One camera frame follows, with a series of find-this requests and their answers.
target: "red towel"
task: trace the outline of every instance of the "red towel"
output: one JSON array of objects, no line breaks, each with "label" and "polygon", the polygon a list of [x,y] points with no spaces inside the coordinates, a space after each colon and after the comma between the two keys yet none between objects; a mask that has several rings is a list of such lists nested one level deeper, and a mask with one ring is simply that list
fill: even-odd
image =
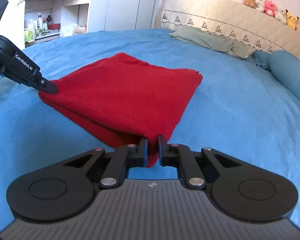
[{"label": "red towel", "polygon": [[201,80],[195,70],[158,67],[119,53],[53,81],[58,93],[39,97],[111,147],[148,138],[152,167],[157,136],[170,139]]}]

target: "teal pillow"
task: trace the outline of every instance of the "teal pillow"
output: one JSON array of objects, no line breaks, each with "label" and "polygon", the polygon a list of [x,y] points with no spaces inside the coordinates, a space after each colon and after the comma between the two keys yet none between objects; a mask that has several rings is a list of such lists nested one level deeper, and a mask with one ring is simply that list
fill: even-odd
[{"label": "teal pillow", "polygon": [[300,100],[300,60],[285,50],[277,50],[268,57],[273,76]]},{"label": "teal pillow", "polygon": [[271,56],[270,53],[264,52],[262,50],[256,50],[252,52],[251,57],[254,60],[254,63],[257,66],[260,66],[263,69],[269,70],[269,57]]}]

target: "circular pad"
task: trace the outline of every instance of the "circular pad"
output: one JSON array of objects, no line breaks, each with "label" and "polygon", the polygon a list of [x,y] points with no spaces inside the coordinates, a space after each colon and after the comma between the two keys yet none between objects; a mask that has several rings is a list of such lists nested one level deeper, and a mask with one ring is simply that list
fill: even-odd
[{"label": "circular pad", "polygon": [[240,183],[239,192],[252,200],[267,200],[275,194],[275,187],[266,180],[249,179]]},{"label": "circular pad", "polygon": [[29,192],[38,199],[54,199],[62,196],[67,190],[67,184],[59,179],[41,179],[34,182]]},{"label": "circular pad", "polygon": [[13,181],[7,202],[18,218],[52,222],[72,217],[93,200],[94,186],[85,173],[60,165],[31,172]]},{"label": "circular pad", "polygon": [[298,192],[289,180],[245,165],[226,169],[214,182],[211,197],[231,216],[251,222],[269,222],[291,215]]}]

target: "white wardrobe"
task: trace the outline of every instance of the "white wardrobe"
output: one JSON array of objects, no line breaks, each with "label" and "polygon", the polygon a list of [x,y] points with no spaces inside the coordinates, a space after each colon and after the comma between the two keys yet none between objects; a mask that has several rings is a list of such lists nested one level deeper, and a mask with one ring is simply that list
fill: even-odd
[{"label": "white wardrobe", "polygon": [[108,0],[106,31],[150,29],[154,0]]}]

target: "bed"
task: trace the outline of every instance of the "bed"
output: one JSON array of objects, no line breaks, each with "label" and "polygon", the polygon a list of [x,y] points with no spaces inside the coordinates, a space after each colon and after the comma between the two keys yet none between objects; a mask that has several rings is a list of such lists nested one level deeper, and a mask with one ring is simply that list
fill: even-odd
[{"label": "bed", "polygon": [[300,33],[256,9],[232,0],[165,0],[161,27],[193,26],[242,42],[255,50],[286,50],[300,60]]},{"label": "bed", "polygon": [[[170,143],[213,147],[290,179],[299,200],[291,220],[300,227],[300,101],[269,71],[170,37],[167,29],[98,32],[34,45],[25,53],[52,80],[118,52],[204,76]],[[37,91],[0,77],[0,230],[13,220],[7,186],[22,174],[104,145],[40,101]],[[172,179],[176,170],[133,168],[130,178]]]}]

